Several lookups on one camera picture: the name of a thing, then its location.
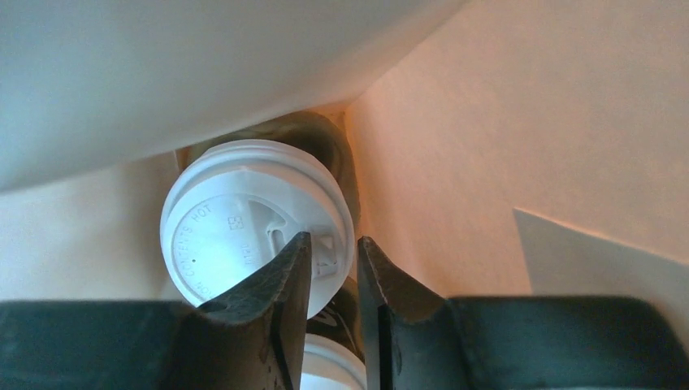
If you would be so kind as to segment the black paper coffee cup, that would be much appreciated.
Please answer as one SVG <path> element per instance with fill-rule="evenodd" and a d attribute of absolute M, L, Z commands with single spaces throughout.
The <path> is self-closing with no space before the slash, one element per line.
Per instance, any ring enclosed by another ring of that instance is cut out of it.
<path fill-rule="evenodd" d="M 307 321 L 306 332 L 344 346 L 365 361 L 357 282 L 347 277 L 333 298 Z"/>

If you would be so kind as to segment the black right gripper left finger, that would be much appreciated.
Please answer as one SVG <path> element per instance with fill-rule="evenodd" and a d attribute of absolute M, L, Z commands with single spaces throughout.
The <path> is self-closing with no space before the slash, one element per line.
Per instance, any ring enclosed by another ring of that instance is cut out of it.
<path fill-rule="evenodd" d="M 5 301 L 4 389 L 297 389 L 312 244 L 194 307 L 181 301 Z"/>

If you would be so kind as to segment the orange paper bag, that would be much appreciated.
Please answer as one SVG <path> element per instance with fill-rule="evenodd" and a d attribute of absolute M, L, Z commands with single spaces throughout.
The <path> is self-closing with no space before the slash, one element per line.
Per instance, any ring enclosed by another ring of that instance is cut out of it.
<path fill-rule="evenodd" d="M 1 298 L 175 296 L 181 150 L 304 109 L 439 294 L 628 294 L 687 338 L 685 1 L 4 1 Z"/>

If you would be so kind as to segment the white coffee cup lid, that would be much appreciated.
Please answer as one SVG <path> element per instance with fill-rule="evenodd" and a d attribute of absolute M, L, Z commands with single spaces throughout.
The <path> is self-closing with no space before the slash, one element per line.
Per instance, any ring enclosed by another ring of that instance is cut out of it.
<path fill-rule="evenodd" d="M 171 280 L 194 306 L 254 274 L 300 232 L 311 236 L 313 317 L 349 275 L 353 217 L 316 157 L 256 139 L 214 146 L 192 162 L 167 194 L 159 225 Z"/>

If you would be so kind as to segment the single brown cup carrier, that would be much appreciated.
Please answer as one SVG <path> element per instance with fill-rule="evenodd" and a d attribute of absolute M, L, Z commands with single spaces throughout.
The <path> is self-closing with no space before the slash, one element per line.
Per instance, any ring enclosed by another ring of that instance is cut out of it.
<path fill-rule="evenodd" d="M 335 178 L 352 215 L 354 229 L 358 230 L 361 204 L 353 152 L 345 130 L 330 115 L 298 111 L 186 146 L 175 152 L 177 165 L 183 171 L 211 147 L 248 139 L 277 141 L 315 157 Z"/>

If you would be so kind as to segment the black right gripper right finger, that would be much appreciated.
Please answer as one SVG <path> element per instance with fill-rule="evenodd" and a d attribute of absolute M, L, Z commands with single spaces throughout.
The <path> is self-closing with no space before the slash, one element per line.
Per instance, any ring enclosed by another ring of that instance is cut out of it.
<path fill-rule="evenodd" d="M 357 243 L 371 389 L 685 389 L 688 354 L 648 303 L 620 296 L 450 297 Z"/>

